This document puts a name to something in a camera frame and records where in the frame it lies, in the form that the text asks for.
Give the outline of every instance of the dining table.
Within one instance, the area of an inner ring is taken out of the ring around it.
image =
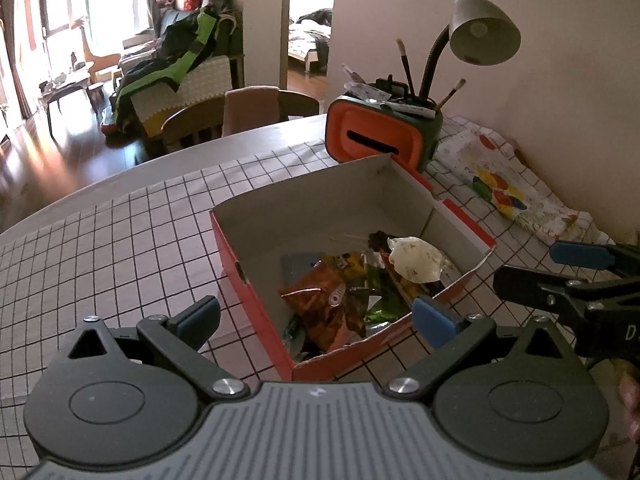
[[[252,189],[338,164],[324,145],[325,126],[326,115],[301,118],[170,153],[65,196],[0,234],[3,478],[20,478],[38,463],[24,427],[24,403],[86,316],[99,317],[109,328],[135,327],[143,317],[174,316],[214,295],[221,307],[220,326],[200,349],[203,357],[251,388],[280,380],[222,267],[209,212]],[[498,133],[457,116],[445,118],[441,140],[469,129],[480,129],[513,160],[512,147]],[[522,326],[540,312],[501,301],[492,289],[495,269],[508,263],[583,272],[556,266],[545,244],[436,160],[424,176],[437,199],[449,198],[496,240],[487,264],[446,307],[461,316],[480,313],[498,324]],[[603,280],[607,275],[598,271],[587,277]],[[558,329],[574,341],[570,331]],[[409,328],[337,379],[386,384],[430,352]],[[602,383],[610,384],[610,370],[602,370]],[[620,409],[611,388],[606,395],[614,399],[603,439],[610,444],[611,434],[623,431],[622,417],[614,416]]]

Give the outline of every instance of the checkered tablecloth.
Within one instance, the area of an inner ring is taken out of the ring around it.
[[[478,126],[446,119],[442,136],[465,128]],[[482,132],[513,157],[500,136]],[[335,164],[320,140],[233,160],[75,213],[0,248],[1,478],[19,478],[37,463],[22,421],[26,396],[76,320],[89,314],[103,318],[109,327],[134,326],[143,316],[172,316],[213,294],[223,308],[222,320],[201,354],[251,387],[259,380],[279,379],[223,272],[209,210],[248,190]],[[506,220],[437,162],[426,174],[434,194],[452,199],[497,239],[488,265],[469,283],[468,294],[452,305],[459,314],[484,312],[511,326],[536,314],[503,303],[493,293],[491,276],[503,263],[606,278],[601,272],[554,264],[542,242]],[[542,183],[533,184],[551,195]],[[595,227],[590,232],[597,241],[607,239]],[[570,332],[561,331],[572,341]],[[407,332],[340,379],[385,383],[427,355],[427,348],[420,336]]]

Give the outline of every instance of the brush bristles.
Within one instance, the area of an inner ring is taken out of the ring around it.
[[[404,47],[404,41],[402,41],[400,38],[398,38],[396,40],[396,42],[398,43],[398,49],[400,50],[400,56],[406,56],[406,48]]]

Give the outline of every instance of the chair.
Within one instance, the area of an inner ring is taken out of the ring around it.
[[[313,97],[280,90],[278,92],[280,122],[289,117],[311,117],[320,113],[320,103]],[[225,97],[223,95],[206,99],[187,106],[169,117],[162,125],[162,143],[167,152],[180,150],[180,141],[192,137],[194,144],[202,142],[201,132],[208,128],[222,126],[225,116]]]
[[[92,53],[89,41],[87,40],[86,31],[84,30],[84,19],[79,18],[72,23],[71,29],[79,28],[82,34],[82,50],[84,51],[84,60],[93,61],[94,65],[89,69],[91,83],[105,83],[111,81],[111,74],[118,69],[120,62],[120,54],[109,54],[108,56],[96,56]]]

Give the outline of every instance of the human hand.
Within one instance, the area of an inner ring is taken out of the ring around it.
[[[620,379],[620,399],[625,407],[625,425],[629,438],[640,442],[640,383],[629,374]]]

